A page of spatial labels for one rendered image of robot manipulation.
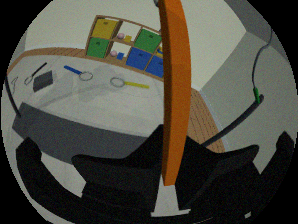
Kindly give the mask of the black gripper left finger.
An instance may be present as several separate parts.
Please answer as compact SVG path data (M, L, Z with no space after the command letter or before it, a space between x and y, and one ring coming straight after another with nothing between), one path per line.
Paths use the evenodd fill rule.
M148 209L154 212L160 188L162 156L164 156L164 124L158 124L145 143L124 159L74 155L71 160L73 167L85 181L144 193Z

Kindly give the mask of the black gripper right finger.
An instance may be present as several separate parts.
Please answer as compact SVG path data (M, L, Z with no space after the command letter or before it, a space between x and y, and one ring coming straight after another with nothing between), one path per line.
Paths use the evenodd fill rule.
M186 136L181 167L174 181L178 210L190 209L192 202L205 192L217 176L254 161L258 152L259 145L254 144L235 151L214 153Z

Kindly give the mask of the blue-handled metal loop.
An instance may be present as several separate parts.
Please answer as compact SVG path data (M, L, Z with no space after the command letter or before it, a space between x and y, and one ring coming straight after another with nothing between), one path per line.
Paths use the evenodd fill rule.
M81 79L81 77L80 77L80 75L82 75L82 73L84 73L84 72L77 71L77 69L68 67L68 65L65 65L64 68L65 68L65 69L68 69L68 71L76 72L77 75L78 75L78 79L80 79L80 80L82 80L82 81L85 81L85 79ZM89 73L90 73L90 72L89 72ZM90 73L90 75L92 75L92 73ZM93 75L90 76L89 79L86 79L86 80L90 80L90 79L93 79Z

